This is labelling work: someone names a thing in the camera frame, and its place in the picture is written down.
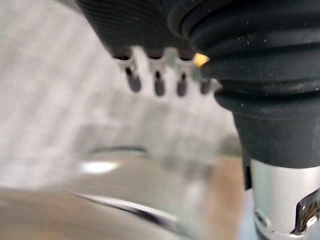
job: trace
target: yellow part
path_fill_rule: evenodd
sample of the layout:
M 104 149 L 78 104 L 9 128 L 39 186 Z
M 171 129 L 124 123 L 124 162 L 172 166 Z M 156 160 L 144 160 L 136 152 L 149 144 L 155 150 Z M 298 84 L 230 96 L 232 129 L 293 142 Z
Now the yellow part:
M 198 68 L 201 68 L 203 64 L 208 62 L 210 59 L 206 55 L 203 55 L 201 53 L 196 53 L 194 58 L 193 58 L 193 63 L 196 65 Z

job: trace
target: metal teeth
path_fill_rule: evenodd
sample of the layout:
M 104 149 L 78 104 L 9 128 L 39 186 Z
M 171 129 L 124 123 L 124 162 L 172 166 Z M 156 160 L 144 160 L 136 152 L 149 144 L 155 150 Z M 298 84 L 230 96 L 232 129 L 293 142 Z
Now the metal teeth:
M 120 70 L 125 72 L 130 89 L 133 92 L 138 93 L 141 90 L 142 86 L 140 78 L 137 74 L 137 65 L 135 58 L 133 56 L 131 56 L 130 58 L 115 58 L 115 61 L 117 62 Z
M 159 71 L 156 71 L 154 74 L 154 91 L 159 97 L 162 97 L 166 92 L 165 82 Z
M 200 92 L 203 95 L 208 94 L 211 88 L 211 79 L 203 79 L 201 84 L 200 84 Z
M 165 80 L 163 73 L 168 66 L 174 66 L 177 74 L 176 94 L 179 97 L 184 97 L 188 92 L 188 81 L 194 78 L 200 84 L 201 94 L 207 94 L 213 87 L 214 81 L 212 79 L 201 79 L 200 72 L 195 70 L 193 59 L 183 60 L 177 55 L 170 58 L 170 53 L 162 51 L 159 56 L 157 54 L 149 55 L 146 50 L 146 57 L 148 60 L 149 71 L 152 74 L 154 81 L 154 93 L 158 97 L 166 94 Z M 137 63 L 135 55 L 130 51 L 130 56 L 113 57 L 118 64 L 120 70 L 125 73 L 128 85 L 134 93 L 138 93 L 142 89 L 142 82 L 137 72 Z
M 187 85 L 187 75 L 183 73 L 181 75 L 181 79 L 176 86 L 176 93 L 179 97 L 184 97 L 187 93 L 188 85 Z
M 138 93 L 141 90 L 141 81 L 139 76 L 132 74 L 132 71 L 129 67 L 125 69 L 125 73 L 130 89 L 133 92 Z

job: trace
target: wooden surface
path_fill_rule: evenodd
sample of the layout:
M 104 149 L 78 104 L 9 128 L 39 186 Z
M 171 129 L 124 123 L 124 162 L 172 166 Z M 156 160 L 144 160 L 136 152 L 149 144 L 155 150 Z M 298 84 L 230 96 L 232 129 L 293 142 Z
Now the wooden surface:
M 208 198 L 208 222 L 212 240 L 236 240 L 244 212 L 244 182 L 239 157 L 217 161 Z

